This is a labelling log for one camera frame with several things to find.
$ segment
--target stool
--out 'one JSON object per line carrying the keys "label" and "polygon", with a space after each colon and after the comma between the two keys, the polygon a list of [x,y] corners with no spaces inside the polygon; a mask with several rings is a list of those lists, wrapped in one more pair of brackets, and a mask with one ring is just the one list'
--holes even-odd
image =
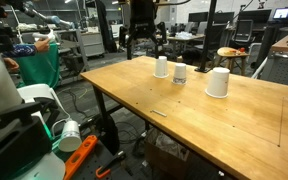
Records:
{"label": "stool", "polygon": [[241,69],[241,75],[245,76],[246,57],[248,57],[249,54],[245,52],[240,52],[240,53],[236,53],[236,52],[238,52],[237,49],[233,49],[230,47],[220,48],[219,50],[217,50],[217,54],[220,56],[220,59],[218,60],[215,66],[218,67],[220,63],[222,62],[222,59],[225,57],[227,58],[225,68],[229,69],[232,72],[234,69],[234,62],[236,63],[236,58],[240,58],[242,61],[242,65],[239,66],[237,63],[236,64]]}

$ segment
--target white cabinet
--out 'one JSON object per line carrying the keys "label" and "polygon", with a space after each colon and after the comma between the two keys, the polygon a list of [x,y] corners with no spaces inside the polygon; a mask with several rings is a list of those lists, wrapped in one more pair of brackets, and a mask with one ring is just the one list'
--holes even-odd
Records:
{"label": "white cabinet", "polygon": [[85,50],[85,55],[96,56],[103,55],[105,50],[103,46],[103,40],[101,33],[82,33],[82,43]]}

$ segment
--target round wooden stool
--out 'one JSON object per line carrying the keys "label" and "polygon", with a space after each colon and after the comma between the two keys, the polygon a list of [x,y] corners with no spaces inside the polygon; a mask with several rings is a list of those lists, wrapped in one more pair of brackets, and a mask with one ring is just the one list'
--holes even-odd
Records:
{"label": "round wooden stool", "polygon": [[[222,47],[219,50],[217,50],[217,54],[220,56],[220,59],[215,64],[216,67],[220,65],[223,58],[227,58],[227,62],[225,65],[225,68],[229,69],[231,72],[234,69],[234,64],[236,63],[237,66],[241,69],[241,75],[245,76],[245,59],[249,54],[245,52],[239,52],[237,49],[230,48],[230,47]],[[236,62],[236,58],[240,58],[242,61],[242,65],[239,66],[239,64]]]}

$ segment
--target green fabric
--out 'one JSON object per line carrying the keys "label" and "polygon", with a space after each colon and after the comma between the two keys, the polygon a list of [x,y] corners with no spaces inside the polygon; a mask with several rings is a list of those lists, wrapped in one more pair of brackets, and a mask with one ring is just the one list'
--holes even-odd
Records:
{"label": "green fabric", "polygon": [[55,88],[59,80],[59,56],[56,44],[50,44],[50,49],[45,53],[37,53],[16,59],[20,66],[23,83],[18,87],[32,84],[47,84]]}

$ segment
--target person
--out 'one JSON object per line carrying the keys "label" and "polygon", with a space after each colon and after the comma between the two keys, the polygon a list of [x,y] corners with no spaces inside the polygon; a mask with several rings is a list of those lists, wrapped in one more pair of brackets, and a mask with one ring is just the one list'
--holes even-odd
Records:
{"label": "person", "polygon": [[12,58],[34,56],[36,53],[47,52],[50,48],[50,39],[45,40],[40,39],[34,44],[17,44],[14,45],[14,50],[9,52],[4,52],[2,54],[4,63],[9,72],[17,72],[19,70],[19,65]]}

